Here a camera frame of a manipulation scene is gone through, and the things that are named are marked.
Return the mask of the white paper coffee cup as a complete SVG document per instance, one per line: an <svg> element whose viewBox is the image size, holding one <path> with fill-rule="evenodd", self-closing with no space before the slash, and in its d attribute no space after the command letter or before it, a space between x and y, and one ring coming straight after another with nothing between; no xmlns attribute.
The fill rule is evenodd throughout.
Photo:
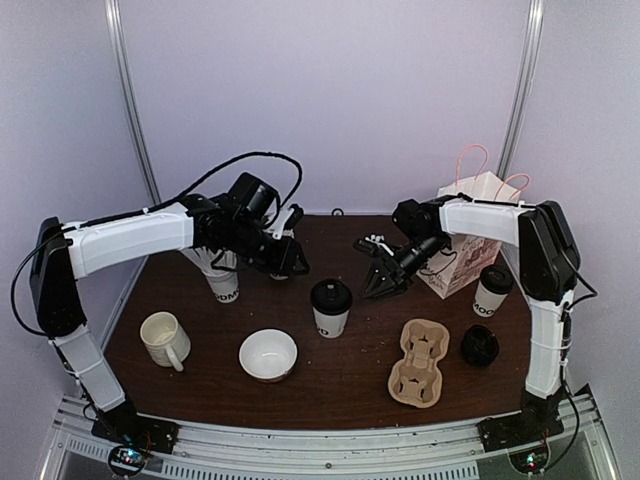
<svg viewBox="0 0 640 480"><path fill-rule="evenodd" d="M326 314L313 308L313 315L318 333L328 339L341 336L344 332L349 311L345 310L338 314Z"/></svg>
<svg viewBox="0 0 640 480"><path fill-rule="evenodd" d="M483 318L492 317L506 297L506 294L494 293L479 283L472 304L473 311Z"/></svg>

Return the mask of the white paper takeout bag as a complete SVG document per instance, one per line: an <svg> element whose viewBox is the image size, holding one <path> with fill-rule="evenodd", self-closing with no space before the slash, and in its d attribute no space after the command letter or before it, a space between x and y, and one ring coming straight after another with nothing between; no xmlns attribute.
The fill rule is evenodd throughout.
<svg viewBox="0 0 640 480"><path fill-rule="evenodd" d="M479 171L470 177L461 177L463 157L473 149L484 153ZM530 182L527 174L519 173L502 180L491 171L485 171L489 161L488 150L480 144L467 146L459 155L455 181L441 187L437 197L464 193L476 200L517 203L521 192ZM477 280L482 269L494 263L501 243L471 235L453 235L452 249L439 252L418 272L417 276L441 299L445 299Z"/></svg>

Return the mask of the brown pulp cup carrier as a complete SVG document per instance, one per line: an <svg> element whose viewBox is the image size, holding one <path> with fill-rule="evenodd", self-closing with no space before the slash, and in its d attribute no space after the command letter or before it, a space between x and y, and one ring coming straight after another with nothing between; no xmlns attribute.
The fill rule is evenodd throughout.
<svg viewBox="0 0 640 480"><path fill-rule="evenodd" d="M399 340L404 357L393 365L387 381L395 401L419 409L439 401L443 375L438 363L446 356L449 341L449 331L438 322L416 318L404 325Z"/></svg>

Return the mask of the black coffee cup lid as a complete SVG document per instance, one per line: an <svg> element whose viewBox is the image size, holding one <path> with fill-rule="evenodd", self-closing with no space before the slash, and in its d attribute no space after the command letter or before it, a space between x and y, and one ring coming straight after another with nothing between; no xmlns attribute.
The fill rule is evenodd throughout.
<svg viewBox="0 0 640 480"><path fill-rule="evenodd" d="M496 295L506 295L510 293L514 285L514 279L510 269L500 264L486 266L481 271L479 280L486 290Z"/></svg>

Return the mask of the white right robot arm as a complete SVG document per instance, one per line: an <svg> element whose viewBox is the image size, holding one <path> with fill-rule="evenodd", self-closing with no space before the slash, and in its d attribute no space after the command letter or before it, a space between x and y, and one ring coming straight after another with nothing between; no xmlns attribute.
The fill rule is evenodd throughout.
<svg viewBox="0 0 640 480"><path fill-rule="evenodd" d="M505 260L531 313L523 412L514 417L512 430L519 440L535 440L550 426L562 396L581 263L562 207L555 201L511 203L455 194L402 201L392 222L406 236L405 245L391 247L371 236L354 243L372 260L361 287L364 299L404 293L413 276L436 253L451 247L456 235L495 240L512 248Z"/></svg>

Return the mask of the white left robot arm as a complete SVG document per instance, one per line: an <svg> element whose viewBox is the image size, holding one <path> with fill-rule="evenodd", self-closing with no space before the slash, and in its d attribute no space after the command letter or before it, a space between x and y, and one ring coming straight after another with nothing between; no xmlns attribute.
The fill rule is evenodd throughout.
<svg viewBox="0 0 640 480"><path fill-rule="evenodd" d="M182 194L165 207L106 221L42 222L29 278L38 325L121 443L137 442L144 424L87 327L77 280L122 262L196 248L231 251L266 274L306 275L302 246L283 233L304 211L293 205L269 223L266 212L278 198L273 187L244 172L212 198Z"/></svg>

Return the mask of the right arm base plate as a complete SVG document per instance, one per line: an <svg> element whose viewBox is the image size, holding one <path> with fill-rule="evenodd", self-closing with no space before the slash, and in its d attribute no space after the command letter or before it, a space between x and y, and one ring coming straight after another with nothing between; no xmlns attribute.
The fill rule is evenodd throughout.
<svg viewBox="0 0 640 480"><path fill-rule="evenodd" d="M536 416L513 413L503 417L488 417L477 424L486 453L512 449L543 441L547 436L564 432L563 422L554 416L539 420Z"/></svg>

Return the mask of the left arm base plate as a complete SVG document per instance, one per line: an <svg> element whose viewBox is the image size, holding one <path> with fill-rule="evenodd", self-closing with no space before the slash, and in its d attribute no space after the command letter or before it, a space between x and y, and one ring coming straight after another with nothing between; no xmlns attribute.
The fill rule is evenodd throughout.
<svg viewBox="0 0 640 480"><path fill-rule="evenodd" d="M112 412L100 414L91 429L94 437L164 454L173 452L178 433L179 425L172 421Z"/></svg>

